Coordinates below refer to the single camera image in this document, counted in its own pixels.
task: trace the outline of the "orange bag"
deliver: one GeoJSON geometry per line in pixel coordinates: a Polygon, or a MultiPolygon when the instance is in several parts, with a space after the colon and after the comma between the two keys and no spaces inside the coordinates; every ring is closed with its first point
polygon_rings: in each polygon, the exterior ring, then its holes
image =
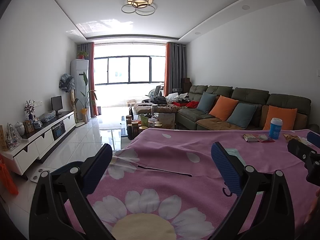
{"type": "Polygon", "coordinates": [[[0,155],[0,180],[2,181],[3,185],[7,188],[7,190],[13,194],[18,195],[19,191],[17,186],[13,182],[11,175],[7,169],[7,166],[4,164],[3,157],[0,155]]]}

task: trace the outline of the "bed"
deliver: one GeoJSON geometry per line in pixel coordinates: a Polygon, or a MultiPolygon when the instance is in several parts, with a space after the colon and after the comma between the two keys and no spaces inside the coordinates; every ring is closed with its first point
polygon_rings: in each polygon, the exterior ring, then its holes
{"type": "MultiPolygon", "coordinates": [[[[300,136],[305,143],[308,132],[282,131],[300,136]]],[[[150,236],[158,240],[208,239],[236,199],[211,158],[211,146],[219,141],[244,165],[264,173],[283,171],[298,229],[318,187],[306,181],[304,163],[287,151],[282,133],[272,143],[247,143],[240,130],[147,129],[115,153],[87,199],[117,240],[145,240],[150,236]]],[[[242,231],[250,227],[261,197],[258,193],[242,231]]],[[[75,229],[82,231],[70,203],[66,202],[65,207],[75,229]]]]}

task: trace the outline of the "tv stand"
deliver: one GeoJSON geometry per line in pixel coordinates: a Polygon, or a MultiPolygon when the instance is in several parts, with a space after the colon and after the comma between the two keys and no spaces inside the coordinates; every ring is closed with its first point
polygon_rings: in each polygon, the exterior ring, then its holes
{"type": "Polygon", "coordinates": [[[60,116],[56,116],[49,122],[43,123],[40,129],[35,129],[31,133],[22,135],[22,143],[12,151],[1,151],[4,162],[14,173],[24,179],[27,168],[34,162],[43,163],[54,149],[72,133],[76,122],[73,111],[62,111],[60,116]],[[66,132],[54,140],[51,127],[63,121],[66,132]]]}

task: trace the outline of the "picture frame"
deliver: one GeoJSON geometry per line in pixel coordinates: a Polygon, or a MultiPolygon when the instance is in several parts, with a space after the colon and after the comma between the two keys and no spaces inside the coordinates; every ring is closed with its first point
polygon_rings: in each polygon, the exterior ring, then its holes
{"type": "Polygon", "coordinates": [[[26,121],[24,121],[24,123],[26,124],[27,133],[33,132],[35,130],[33,128],[33,124],[32,124],[31,120],[26,120],[26,121]]]}

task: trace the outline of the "blue pillow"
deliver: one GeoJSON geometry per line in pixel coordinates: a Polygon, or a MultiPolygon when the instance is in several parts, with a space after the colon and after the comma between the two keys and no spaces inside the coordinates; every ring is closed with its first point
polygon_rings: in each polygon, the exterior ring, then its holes
{"type": "Polygon", "coordinates": [[[209,113],[216,96],[217,95],[213,95],[213,94],[209,94],[209,93],[203,92],[197,109],[199,111],[204,112],[205,114],[209,113]]]}
{"type": "Polygon", "coordinates": [[[256,110],[257,110],[256,105],[239,103],[237,104],[236,108],[233,110],[227,122],[240,126],[243,129],[246,129],[256,110]]]}

